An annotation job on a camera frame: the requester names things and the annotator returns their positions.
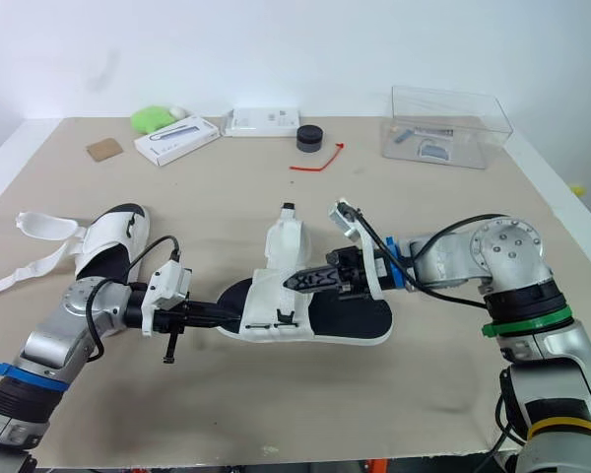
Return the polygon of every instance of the green ring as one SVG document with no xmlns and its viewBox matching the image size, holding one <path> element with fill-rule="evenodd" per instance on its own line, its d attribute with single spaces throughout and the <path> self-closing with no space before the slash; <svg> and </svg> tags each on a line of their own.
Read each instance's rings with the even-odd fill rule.
<svg viewBox="0 0 591 473">
<path fill-rule="evenodd" d="M 530 320 L 522 320 L 520 322 L 502 323 L 495 325 L 488 323 L 482 327 L 482 334 L 485 337 L 493 338 L 497 335 L 505 333 L 523 332 L 526 330 L 536 330 L 538 328 L 547 327 L 571 317 L 571 308 L 569 306 L 557 310 L 556 312 L 541 315 L 540 317 L 531 318 Z"/>
</svg>

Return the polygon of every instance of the white box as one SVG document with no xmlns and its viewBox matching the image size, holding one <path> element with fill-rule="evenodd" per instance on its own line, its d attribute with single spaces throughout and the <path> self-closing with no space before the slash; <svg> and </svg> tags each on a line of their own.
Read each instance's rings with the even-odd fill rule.
<svg viewBox="0 0 591 473">
<path fill-rule="evenodd" d="M 219 128 L 201 116 L 190 115 L 134 141 L 149 161 L 164 166 L 219 138 Z"/>
<path fill-rule="evenodd" d="M 297 108 L 235 108 L 223 120 L 224 136 L 295 136 Z"/>
</svg>

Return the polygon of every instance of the beige tabletop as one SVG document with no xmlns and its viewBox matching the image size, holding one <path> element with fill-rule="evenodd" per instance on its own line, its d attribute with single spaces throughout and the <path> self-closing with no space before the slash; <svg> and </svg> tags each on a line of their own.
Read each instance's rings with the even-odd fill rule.
<svg viewBox="0 0 591 473">
<path fill-rule="evenodd" d="M 264 267 L 265 233 L 285 201 L 296 203 L 314 259 L 350 244 L 326 215 L 345 196 L 383 235 L 413 237 L 485 212 L 531 222 L 547 259 L 591 337 L 591 263 L 517 165 L 504 153 L 486 170 L 387 160 L 376 118 L 317 118 L 322 152 L 293 139 L 222 138 L 164 168 L 133 147 L 124 118 L 64 120 L 0 197 L 0 277 L 58 245 L 23 236 L 18 212 L 91 220 L 123 202 L 149 208 L 152 238 L 174 234 L 193 269 L 191 295 L 214 301 Z M 125 150 L 95 163 L 87 145 L 115 138 Z M 325 161 L 321 173 L 289 170 Z M 143 280 L 161 264 L 154 252 Z M 0 294 L 0 361 L 16 355 L 57 306 L 71 268 Z M 451 291 L 479 298 L 474 284 Z M 421 294 L 387 297 L 394 331 L 382 345 L 246 344 L 216 330 L 189 329 L 174 365 L 166 337 L 138 330 L 104 340 L 64 395 L 33 453 L 41 466 L 167 466 L 376 458 L 485 450 L 505 367 L 480 309 Z"/>
</svg>

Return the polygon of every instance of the robotic arm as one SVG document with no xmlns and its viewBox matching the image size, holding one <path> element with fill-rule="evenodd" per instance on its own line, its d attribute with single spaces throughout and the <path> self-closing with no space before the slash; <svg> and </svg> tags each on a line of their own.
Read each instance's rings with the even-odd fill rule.
<svg viewBox="0 0 591 473">
<path fill-rule="evenodd" d="M 328 266 L 298 271 L 285 287 L 380 299 L 382 290 L 433 295 L 478 280 L 486 304 L 462 302 L 488 310 L 492 323 L 482 332 L 510 362 L 499 377 L 506 416 L 528 440 L 516 472 L 591 472 L 591 343 L 543 260 L 532 226 L 487 216 L 465 233 L 449 228 L 399 244 L 391 237 L 383 242 L 346 201 L 330 217 L 348 238 L 361 240 L 361 249 L 331 251 Z"/>
<path fill-rule="evenodd" d="M 107 257 L 108 267 L 116 267 L 114 253 Z M 168 333 L 164 362 L 173 363 L 177 336 L 185 327 L 216 327 L 240 319 L 216 304 L 188 299 L 190 274 L 171 259 L 149 285 L 101 285 L 91 310 L 95 333 L 86 322 L 87 303 L 109 275 L 79 279 L 66 290 L 12 364 L 0 364 L 0 473 L 34 471 L 36 461 L 26 450 L 39 444 L 64 392 L 84 365 L 97 358 L 91 354 L 98 337 L 124 328 L 139 328 L 148 335 Z"/>
</svg>

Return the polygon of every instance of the clear plastic box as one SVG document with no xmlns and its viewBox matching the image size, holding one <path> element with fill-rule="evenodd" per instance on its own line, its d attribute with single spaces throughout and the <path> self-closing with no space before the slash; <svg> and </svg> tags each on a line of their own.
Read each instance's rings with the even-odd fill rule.
<svg viewBox="0 0 591 473">
<path fill-rule="evenodd" d="M 383 120 L 385 158 L 484 169 L 512 133 L 492 96 L 394 86 Z"/>
</svg>

